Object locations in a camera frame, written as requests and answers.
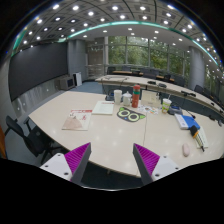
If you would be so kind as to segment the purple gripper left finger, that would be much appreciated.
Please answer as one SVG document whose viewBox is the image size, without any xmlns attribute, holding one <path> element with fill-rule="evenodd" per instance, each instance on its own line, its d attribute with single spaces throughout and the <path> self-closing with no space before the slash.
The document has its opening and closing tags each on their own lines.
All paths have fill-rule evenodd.
<svg viewBox="0 0 224 224">
<path fill-rule="evenodd" d="M 91 143 L 82 146 L 65 154 L 66 162 L 72 172 L 71 182 L 80 184 L 91 154 Z"/>
</svg>

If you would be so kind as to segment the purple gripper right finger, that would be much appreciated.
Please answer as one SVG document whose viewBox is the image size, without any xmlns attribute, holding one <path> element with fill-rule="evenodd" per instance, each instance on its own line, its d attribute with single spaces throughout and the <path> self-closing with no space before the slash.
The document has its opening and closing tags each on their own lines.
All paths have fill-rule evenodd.
<svg viewBox="0 0 224 224">
<path fill-rule="evenodd" d="M 133 144 L 133 155 L 141 175 L 141 181 L 144 185 L 148 185 L 153 181 L 152 173 L 160 156 L 136 143 Z"/>
</svg>

